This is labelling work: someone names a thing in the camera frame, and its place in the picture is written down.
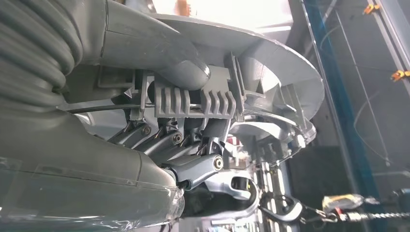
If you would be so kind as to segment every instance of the clear plastic film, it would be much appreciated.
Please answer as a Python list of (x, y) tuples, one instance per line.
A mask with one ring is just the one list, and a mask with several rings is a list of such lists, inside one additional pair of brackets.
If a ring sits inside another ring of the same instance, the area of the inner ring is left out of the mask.
[(323, 211), (330, 213), (336, 208), (355, 209), (365, 202), (365, 198), (359, 194), (346, 194), (338, 196), (325, 196), (322, 201)]
[(10, 159), (0, 163), (4, 230), (126, 231), (168, 223), (185, 206), (177, 187), (21, 172)]

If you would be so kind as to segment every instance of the metal chain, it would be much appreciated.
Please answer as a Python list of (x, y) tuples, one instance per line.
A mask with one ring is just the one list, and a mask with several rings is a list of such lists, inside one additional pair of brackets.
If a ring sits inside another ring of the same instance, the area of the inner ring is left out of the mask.
[(410, 213), (383, 213), (383, 214), (369, 214), (370, 219), (374, 218), (407, 218)]
[(410, 217), (410, 213), (382, 213), (382, 214), (372, 214), (372, 213), (358, 213), (358, 212), (348, 212), (339, 215), (341, 221), (365, 221), (380, 218), (407, 218)]

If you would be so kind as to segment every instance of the screw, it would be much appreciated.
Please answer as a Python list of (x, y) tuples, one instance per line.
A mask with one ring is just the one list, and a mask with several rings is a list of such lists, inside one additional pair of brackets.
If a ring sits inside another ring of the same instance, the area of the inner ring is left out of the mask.
[(151, 134), (151, 127), (146, 126), (146, 127), (142, 128), (141, 132), (142, 132), (142, 135), (149, 135), (149, 134)]
[(223, 160), (222, 157), (217, 156), (214, 159), (214, 168), (216, 171), (220, 171), (223, 168)]
[(174, 144), (178, 144), (182, 141), (182, 134), (181, 133), (177, 133), (172, 137), (172, 142), (174, 142)]

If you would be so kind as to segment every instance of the nut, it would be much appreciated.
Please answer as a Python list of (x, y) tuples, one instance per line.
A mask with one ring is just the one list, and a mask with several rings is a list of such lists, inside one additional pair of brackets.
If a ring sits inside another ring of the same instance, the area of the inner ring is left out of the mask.
[(143, 134), (143, 135), (149, 135), (149, 134), (151, 134), (151, 127), (146, 126), (146, 127), (142, 128), (142, 134)]
[(214, 159), (214, 168), (215, 168), (216, 171), (222, 170), (222, 168), (223, 168), (222, 157), (220, 157), (220, 156), (215, 157), (215, 159)]

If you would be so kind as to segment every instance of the yellow clip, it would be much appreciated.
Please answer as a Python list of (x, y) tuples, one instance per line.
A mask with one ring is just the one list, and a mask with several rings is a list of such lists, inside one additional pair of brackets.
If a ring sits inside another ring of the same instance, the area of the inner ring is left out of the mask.
[(410, 77), (410, 71), (397, 70), (397, 72), (392, 74), (392, 80), (394, 82), (401, 80), (403, 77)]
[(365, 10), (363, 11), (363, 14), (364, 14), (364, 15), (368, 15), (368, 14), (371, 14), (371, 13), (373, 13), (373, 12), (375, 12), (375, 11), (378, 11), (378, 10), (380, 10), (380, 5), (378, 5), (378, 4), (376, 4), (376, 5), (374, 5), (374, 4), (369, 4), (369, 5), (365, 8)]

